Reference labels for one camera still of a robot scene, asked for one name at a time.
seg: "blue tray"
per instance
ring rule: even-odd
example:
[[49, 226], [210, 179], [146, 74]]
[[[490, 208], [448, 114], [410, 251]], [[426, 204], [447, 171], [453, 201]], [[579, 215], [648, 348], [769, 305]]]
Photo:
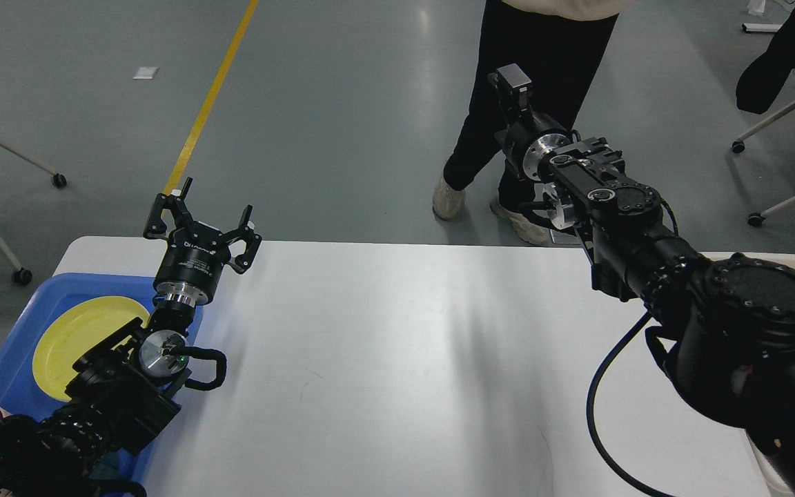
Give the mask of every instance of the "blue tray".
[[[32, 355], [42, 333], [63, 312], [79, 303], [105, 295], [129, 297], [152, 312], [151, 277], [113, 276], [106, 274], [64, 273], [52, 277], [35, 290], [8, 338], [0, 348], [0, 406], [13, 414], [32, 416], [36, 421], [47, 418], [63, 406], [60, 400], [48, 397], [32, 377]], [[202, 308], [195, 311], [187, 342], [195, 342], [202, 323]], [[152, 453], [152, 444], [138, 456], [124, 450], [104, 461], [123, 478], [139, 481]]]

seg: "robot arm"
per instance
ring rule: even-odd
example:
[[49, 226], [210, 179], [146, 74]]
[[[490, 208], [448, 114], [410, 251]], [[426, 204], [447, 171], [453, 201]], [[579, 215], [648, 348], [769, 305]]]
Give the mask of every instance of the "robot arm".
[[[692, 408], [747, 430], [795, 491], [795, 270], [742, 254], [711, 261], [662, 222], [656, 189], [625, 175], [606, 139], [574, 141], [524, 104], [532, 83], [517, 66], [490, 76], [508, 129], [506, 167], [545, 184], [522, 206], [536, 224], [576, 233], [591, 285], [640, 297], [660, 322], [647, 344]], [[659, 339], [673, 340], [669, 352]]]
[[[146, 223], [146, 238], [168, 240], [149, 323], [135, 318], [85, 352], [72, 366], [70, 402], [49, 418], [0, 421], [0, 489], [19, 497], [98, 497], [107, 491], [145, 496], [136, 482], [94, 479], [92, 471], [107, 453], [125, 449], [137, 455], [148, 446], [179, 413], [173, 396], [180, 388], [223, 384], [225, 355], [187, 346], [187, 328], [195, 308], [214, 298], [224, 265], [245, 273], [262, 237], [248, 224], [249, 205], [239, 226], [227, 233], [193, 220], [184, 202], [191, 182], [177, 195], [158, 195]], [[165, 208], [175, 224], [168, 235], [161, 219]], [[229, 245], [237, 240], [245, 240], [246, 249], [231, 257]], [[189, 358], [214, 361], [214, 380], [189, 378]]]

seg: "black pants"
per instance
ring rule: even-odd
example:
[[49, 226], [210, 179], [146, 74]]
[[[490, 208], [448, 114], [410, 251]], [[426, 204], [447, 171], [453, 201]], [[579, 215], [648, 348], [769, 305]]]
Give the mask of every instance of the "black pants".
[[[465, 189], [500, 150], [493, 135], [505, 129], [505, 122], [487, 75], [517, 64], [533, 81], [533, 109], [572, 129], [616, 18], [581, 22], [487, 0], [468, 117], [444, 166], [444, 179], [451, 188]], [[533, 200], [534, 195], [532, 183], [514, 179], [507, 170], [502, 174], [499, 202], [509, 211], [517, 211], [517, 204]]]

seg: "caster wheel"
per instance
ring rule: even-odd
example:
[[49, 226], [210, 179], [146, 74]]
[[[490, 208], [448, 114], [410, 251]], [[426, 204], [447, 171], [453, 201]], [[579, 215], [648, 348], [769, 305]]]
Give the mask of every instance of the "caster wheel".
[[26, 268], [20, 268], [12, 274], [12, 281], [19, 286], [29, 285], [29, 282], [32, 281], [32, 273]]
[[750, 216], [747, 216], [747, 223], [750, 224], [750, 226], [760, 226], [763, 224], [764, 220], [766, 220], [766, 218], [759, 212], [754, 212]]
[[60, 173], [51, 176], [51, 184], [56, 186], [58, 189], [63, 188], [66, 186], [66, 176], [63, 176], [63, 174]]

